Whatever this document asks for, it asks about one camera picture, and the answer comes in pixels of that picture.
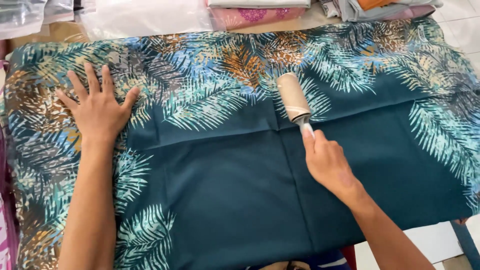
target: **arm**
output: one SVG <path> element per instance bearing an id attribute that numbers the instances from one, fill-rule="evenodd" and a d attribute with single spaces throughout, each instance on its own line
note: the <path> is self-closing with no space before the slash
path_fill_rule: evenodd
<path id="1" fill-rule="evenodd" d="M 90 93 L 73 71 L 67 75 L 80 104 L 57 90 L 72 111 L 82 134 L 82 152 L 72 201 L 68 210 L 60 270 L 112 269 L 116 229 L 112 194 L 113 147 L 130 117 L 139 89 L 132 88 L 120 106 L 107 66 L 102 67 L 102 92 L 91 64 L 85 64 Z"/>
<path id="2" fill-rule="evenodd" d="M 353 175 L 343 148 L 323 132 L 303 132 L 307 167 L 315 180 L 352 211 L 381 270 L 434 270 L 403 231 L 378 207 Z"/>

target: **orange fabric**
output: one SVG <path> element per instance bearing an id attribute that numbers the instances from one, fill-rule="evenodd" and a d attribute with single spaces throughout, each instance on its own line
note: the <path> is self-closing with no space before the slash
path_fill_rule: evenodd
<path id="1" fill-rule="evenodd" d="M 358 0 L 358 2 L 361 9 L 367 11 L 371 10 L 372 8 L 388 5 L 395 2 L 395 0 Z"/>

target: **teal fabric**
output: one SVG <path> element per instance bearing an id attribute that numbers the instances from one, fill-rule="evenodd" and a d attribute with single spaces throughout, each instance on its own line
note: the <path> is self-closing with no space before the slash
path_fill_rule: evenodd
<path id="1" fill-rule="evenodd" d="M 480 211 L 480 84 L 431 19 L 35 43 L 5 85 L 21 269 L 57 265 L 81 136 L 54 91 L 72 94 L 68 70 L 85 82 L 85 61 L 108 63 L 119 102 L 141 89 L 115 149 L 117 269 L 239 269 L 363 240 L 308 173 L 287 72 L 402 229 Z"/>

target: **lint roller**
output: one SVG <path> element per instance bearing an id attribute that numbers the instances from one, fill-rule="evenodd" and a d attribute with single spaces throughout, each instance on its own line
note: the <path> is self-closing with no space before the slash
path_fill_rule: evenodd
<path id="1" fill-rule="evenodd" d="M 285 105 L 288 119 L 300 126 L 302 134 L 308 130 L 315 138 L 312 126 L 308 123 L 312 112 L 310 112 L 310 107 L 297 76 L 292 72 L 285 73 L 276 80 L 276 84 Z"/>

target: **clear plastic packaging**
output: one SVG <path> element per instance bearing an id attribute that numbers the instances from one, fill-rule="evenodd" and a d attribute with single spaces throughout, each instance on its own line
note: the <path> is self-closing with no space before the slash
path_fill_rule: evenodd
<path id="1" fill-rule="evenodd" d="M 48 0 L 45 4 L 43 24 L 73 20 L 73 0 Z"/>
<path id="2" fill-rule="evenodd" d="M 0 0 L 0 39 L 38 33 L 47 0 Z"/>
<path id="3" fill-rule="evenodd" d="M 204 0 L 102 0 L 75 17 L 91 41 L 225 30 Z"/>

